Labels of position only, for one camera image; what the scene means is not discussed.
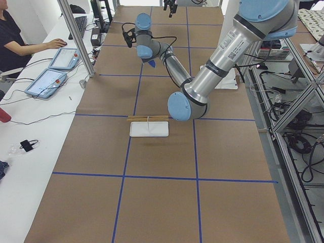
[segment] blue tablet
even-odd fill
[[[66,73],[45,69],[26,89],[25,93],[36,98],[47,99],[66,81]]]
[[[49,68],[55,70],[71,70],[79,60],[79,51],[76,48],[59,48],[51,61]]]

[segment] black shirt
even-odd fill
[[[6,21],[0,19],[0,71],[2,72],[24,67],[31,59],[31,55],[21,57],[5,48],[5,45],[12,41],[21,46],[24,46],[25,43],[20,36],[20,28],[6,10],[4,10],[4,17]]]

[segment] red object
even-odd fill
[[[7,123],[11,120],[11,116],[0,108],[0,121]]]

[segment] white desk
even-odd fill
[[[88,23],[93,20],[88,16]],[[62,38],[67,41],[67,47],[75,48],[73,40],[68,40],[69,31],[64,18],[61,17],[58,24],[50,32],[45,42],[54,38]],[[88,53],[92,50],[91,31],[86,31],[83,38]],[[31,62],[52,58],[57,50],[46,50],[37,53]],[[36,78],[50,61],[37,63],[22,71],[19,77]],[[68,74],[68,78],[76,72],[76,69]],[[77,74],[69,78],[66,85],[48,100],[27,99],[13,104],[2,105],[12,120],[16,122],[30,123],[50,115],[76,110],[84,90],[79,81],[87,76],[87,71],[81,65]],[[19,83],[28,80],[19,80],[13,84],[6,93],[8,99],[11,93],[25,90],[30,83]],[[15,92],[9,101],[13,102],[28,97],[22,92]],[[62,148],[74,115],[67,114],[53,117],[31,125],[18,125],[14,123],[0,123],[0,160],[6,161],[9,168],[6,175],[0,180],[0,243],[21,243],[30,229],[36,214],[42,195],[45,191],[53,167]],[[24,155],[9,156],[9,148],[12,144],[19,144],[23,140],[38,139],[39,146]]]

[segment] keyboard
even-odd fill
[[[76,25],[80,31],[81,37],[83,38],[83,36],[85,35],[86,26],[87,26],[87,17],[81,16],[81,17],[76,17],[74,19],[75,19]]]

